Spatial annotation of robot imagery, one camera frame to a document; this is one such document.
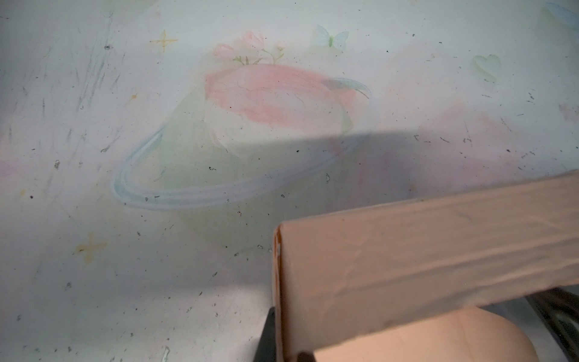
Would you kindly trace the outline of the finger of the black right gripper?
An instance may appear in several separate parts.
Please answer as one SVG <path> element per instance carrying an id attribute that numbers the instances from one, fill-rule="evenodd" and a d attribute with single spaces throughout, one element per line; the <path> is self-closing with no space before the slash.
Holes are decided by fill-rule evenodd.
<path id="1" fill-rule="evenodd" d="M 531 294 L 526 300 L 562 350 L 578 362 L 578 295 L 560 287 Z"/>

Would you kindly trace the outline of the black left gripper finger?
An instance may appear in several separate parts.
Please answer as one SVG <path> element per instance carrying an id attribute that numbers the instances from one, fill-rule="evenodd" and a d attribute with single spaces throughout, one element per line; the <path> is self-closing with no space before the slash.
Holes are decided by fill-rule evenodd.
<path id="1" fill-rule="evenodd" d="M 276 362 L 275 307 L 268 310 L 253 362 Z"/>

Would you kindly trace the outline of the pink paper box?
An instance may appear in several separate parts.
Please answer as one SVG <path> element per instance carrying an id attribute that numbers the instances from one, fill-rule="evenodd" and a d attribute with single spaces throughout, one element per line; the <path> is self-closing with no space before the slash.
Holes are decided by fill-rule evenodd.
<path id="1" fill-rule="evenodd" d="M 276 358 L 362 355 L 382 331 L 578 280 L 578 174 L 287 221 Z"/>

